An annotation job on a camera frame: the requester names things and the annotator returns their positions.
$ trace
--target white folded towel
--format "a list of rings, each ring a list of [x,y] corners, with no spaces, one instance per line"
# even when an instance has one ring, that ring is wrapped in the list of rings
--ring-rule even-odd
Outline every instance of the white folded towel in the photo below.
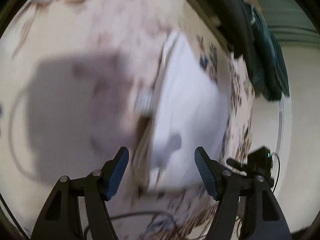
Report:
[[[202,146],[218,160],[228,102],[199,67],[181,32],[172,32],[164,45],[153,94],[143,91],[138,102],[152,115],[133,160],[138,183],[148,191],[201,184],[194,151]]]

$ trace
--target beige wall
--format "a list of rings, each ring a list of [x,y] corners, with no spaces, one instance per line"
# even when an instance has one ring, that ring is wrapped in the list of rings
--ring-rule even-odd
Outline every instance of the beige wall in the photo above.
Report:
[[[291,231],[312,223],[320,209],[320,50],[282,47],[292,101],[292,139],[277,196]]]

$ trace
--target blue gripper pad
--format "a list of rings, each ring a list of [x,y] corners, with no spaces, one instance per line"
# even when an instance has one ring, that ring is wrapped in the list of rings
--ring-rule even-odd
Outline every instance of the blue gripper pad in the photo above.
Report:
[[[213,197],[214,199],[217,198],[218,192],[216,190],[216,181],[206,163],[204,160],[203,155],[205,155],[207,161],[211,161],[208,157],[207,153],[202,147],[197,147],[195,150],[195,162],[198,168],[198,171],[200,173],[200,176],[202,178],[202,181],[204,183],[205,189],[207,190],[208,195]]]
[[[106,198],[109,201],[118,191],[120,182],[122,180],[125,169],[129,162],[129,150],[126,148],[116,164],[108,183],[108,189],[106,191]]]

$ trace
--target silver screw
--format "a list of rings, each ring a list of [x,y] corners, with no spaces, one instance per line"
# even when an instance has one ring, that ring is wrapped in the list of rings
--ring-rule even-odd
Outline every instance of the silver screw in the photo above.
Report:
[[[68,180],[68,177],[67,176],[62,176],[60,177],[60,182],[66,182]]]
[[[229,170],[224,170],[224,171],[222,172],[222,174],[225,175],[225,176],[227,176],[227,177],[229,177],[229,176],[231,176],[232,172],[229,171]]]
[[[259,182],[264,182],[264,177],[262,177],[262,176],[257,176],[256,177],[256,179],[257,179],[257,181],[259,181]]]
[[[100,176],[101,175],[101,171],[100,170],[95,170],[95,171],[93,171],[93,173],[92,173],[92,175],[93,176]]]

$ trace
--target white cloth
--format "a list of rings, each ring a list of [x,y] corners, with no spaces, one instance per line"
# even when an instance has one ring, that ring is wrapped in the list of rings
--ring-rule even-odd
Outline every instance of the white cloth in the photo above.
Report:
[[[204,147],[218,160],[228,118],[228,102],[199,64],[187,38],[172,32],[162,54],[152,98],[147,165],[148,190],[180,190],[202,183],[194,151]]]

